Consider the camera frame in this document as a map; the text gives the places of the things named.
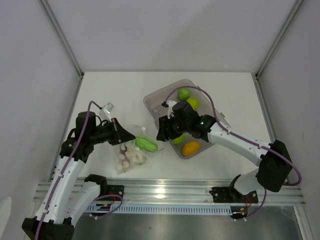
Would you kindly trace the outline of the green ridged toy gourd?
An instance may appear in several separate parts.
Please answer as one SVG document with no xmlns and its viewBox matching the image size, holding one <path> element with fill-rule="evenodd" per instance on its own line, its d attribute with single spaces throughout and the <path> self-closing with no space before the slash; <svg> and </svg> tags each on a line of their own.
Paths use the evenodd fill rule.
<svg viewBox="0 0 320 240">
<path fill-rule="evenodd" d="M 136 136 L 135 145 L 150 153 L 155 153 L 158 151 L 158 145 L 149 138 L 144 136 Z"/>
</svg>

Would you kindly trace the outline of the clear dotted zip top bag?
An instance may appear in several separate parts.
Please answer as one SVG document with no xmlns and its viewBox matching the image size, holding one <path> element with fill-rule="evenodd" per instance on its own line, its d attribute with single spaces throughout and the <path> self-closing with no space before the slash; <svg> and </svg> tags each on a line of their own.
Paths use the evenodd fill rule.
<svg viewBox="0 0 320 240">
<path fill-rule="evenodd" d="M 133 134 L 134 136 L 143 136 L 143 137 L 146 137 L 146 138 L 148 138 L 148 139 L 150 139 L 150 140 L 152 140 L 151 139 L 151 137 L 148 135 L 148 132 L 147 132 L 147 129 L 146 129 L 146 127 L 145 126 L 141 126 L 141 125 L 130 125 L 128 128 L 127 128 L 127 130 L 131 133 L 131 134 Z M 137 147 L 136 145 L 135 145 L 135 139 L 134 140 L 131 140 L 131 141 L 128 141 L 128 142 L 125 142 L 125 143 L 121 143 L 121 144 L 119 144 L 119 145 L 116 145 L 115 146 L 115 170 L 116 170 L 116 172 L 118 173 L 118 174 L 123 174 L 123 173 L 126 173 L 126 172 L 128 172 L 128 171 L 130 171 L 131 169 L 134 169 L 134 168 L 136 168 L 136 167 L 138 167 L 138 166 L 142 166 L 142 165 L 137 165 L 137 164 L 134 164 L 133 163 L 133 166 L 129 169 L 129 170 L 127 170 L 126 172 L 122 172 L 122 171 L 118 171 L 117 170 L 117 164 L 116 164 L 116 158 L 117 158 L 117 156 L 119 155 L 119 150 L 120 150 L 120 147 L 121 146 L 125 146 L 125 147 L 127 147 L 128 148 L 128 150 L 131 152 L 131 154 L 132 154 L 132 158 L 133 158 L 133 156 L 135 155 L 135 154 L 145 154 L 145 155 L 147 155 L 148 156 L 148 160 L 151 158 L 151 156 L 152 156 L 152 154 L 154 153 L 154 152 L 148 152 L 148 151 L 146 151 L 146 150 L 144 150 L 144 149 L 141 149 L 141 148 L 139 148 L 139 147 Z"/>
</svg>

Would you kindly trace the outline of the purple toy eggplant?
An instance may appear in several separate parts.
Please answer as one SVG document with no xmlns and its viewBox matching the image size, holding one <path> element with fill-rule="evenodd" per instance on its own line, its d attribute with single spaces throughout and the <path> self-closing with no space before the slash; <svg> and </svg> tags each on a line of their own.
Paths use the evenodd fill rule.
<svg viewBox="0 0 320 240">
<path fill-rule="evenodd" d="M 120 172 L 126 172 L 133 166 L 132 153 L 126 146 L 119 148 L 119 154 L 116 158 L 116 168 Z"/>
</svg>

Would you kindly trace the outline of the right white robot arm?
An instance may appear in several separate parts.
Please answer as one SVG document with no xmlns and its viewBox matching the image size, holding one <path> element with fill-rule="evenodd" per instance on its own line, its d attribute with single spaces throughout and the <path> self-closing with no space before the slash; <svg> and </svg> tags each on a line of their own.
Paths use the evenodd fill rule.
<svg viewBox="0 0 320 240">
<path fill-rule="evenodd" d="M 256 190 L 277 193 L 285 184 L 292 166 L 283 142 L 267 143 L 247 137 L 211 115 L 199 115 L 186 101 L 168 100 L 162 106 L 167 108 L 167 114 L 158 119 L 158 141 L 167 142 L 188 133 L 195 139 L 228 148 L 257 166 L 256 170 L 237 175 L 227 187 L 232 202 L 239 202 Z"/>
</svg>

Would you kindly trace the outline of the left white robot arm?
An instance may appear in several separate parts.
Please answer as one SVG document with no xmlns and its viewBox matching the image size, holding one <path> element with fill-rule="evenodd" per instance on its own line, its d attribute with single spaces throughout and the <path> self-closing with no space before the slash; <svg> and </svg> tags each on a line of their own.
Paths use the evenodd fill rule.
<svg viewBox="0 0 320 240">
<path fill-rule="evenodd" d="M 31 240 L 70 240 L 75 226 L 91 202 L 118 199 L 112 194 L 106 177 L 90 174 L 80 191 L 72 197 L 74 185 L 84 168 L 94 146 L 108 142 L 120 145 L 135 136 L 125 130 L 116 118 L 96 123 L 96 114 L 84 111 L 77 115 L 75 128 L 61 145 L 53 180 L 47 194 L 32 218 L 25 218 L 22 230 Z"/>
</svg>

